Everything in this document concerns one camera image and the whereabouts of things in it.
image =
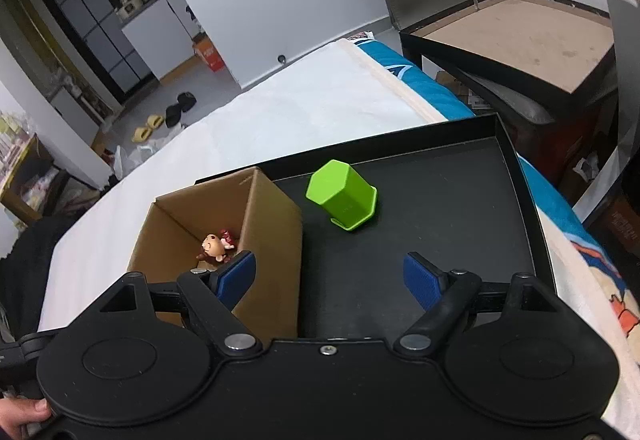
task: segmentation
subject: plastic bag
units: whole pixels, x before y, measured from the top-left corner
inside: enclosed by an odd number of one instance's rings
[[[145,163],[168,143],[173,141],[184,130],[182,125],[176,125],[166,137],[161,139],[149,139],[144,144],[139,144],[127,155],[121,146],[116,148],[113,158],[113,173],[118,180],[122,180],[139,165]]]

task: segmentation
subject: screw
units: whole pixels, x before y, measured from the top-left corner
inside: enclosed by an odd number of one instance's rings
[[[408,334],[400,338],[400,345],[414,352],[426,350],[431,346],[431,339],[422,334]]]
[[[322,355],[335,355],[338,353],[338,348],[331,344],[325,344],[324,346],[320,346],[320,353]]]
[[[255,337],[249,334],[231,334],[225,339],[230,350],[248,350],[255,345]]]

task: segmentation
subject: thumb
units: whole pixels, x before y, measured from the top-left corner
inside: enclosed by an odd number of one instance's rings
[[[51,415],[45,399],[26,398],[0,399],[0,426],[12,438],[20,438],[20,426],[31,422],[42,422]]]

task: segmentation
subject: gray floor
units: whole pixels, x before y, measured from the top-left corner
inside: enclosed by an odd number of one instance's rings
[[[204,63],[198,63],[168,85],[159,85],[155,91],[118,118],[107,133],[109,148],[115,151],[116,145],[119,144],[127,153],[133,150],[136,144],[131,142],[131,138],[136,128],[145,126],[149,115],[164,116],[166,107],[174,104],[178,94],[184,91],[191,92],[197,99],[196,105],[187,113],[183,113],[180,119],[181,123],[187,125],[196,123],[213,110],[226,105],[241,92],[228,69],[212,72]],[[162,124],[150,138],[159,139],[169,131],[166,125]]]

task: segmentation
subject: white sheet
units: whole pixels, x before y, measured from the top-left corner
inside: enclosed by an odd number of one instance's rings
[[[274,157],[444,120],[346,40],[318,49],[187,128],[66,233],[51,260],[40,330],[69,324],[126,271],[157,196]],[[546,215],[540,218],[559,295],[620,362],[604,419],[640,438],[640,372],[616,316],[580,254]]]

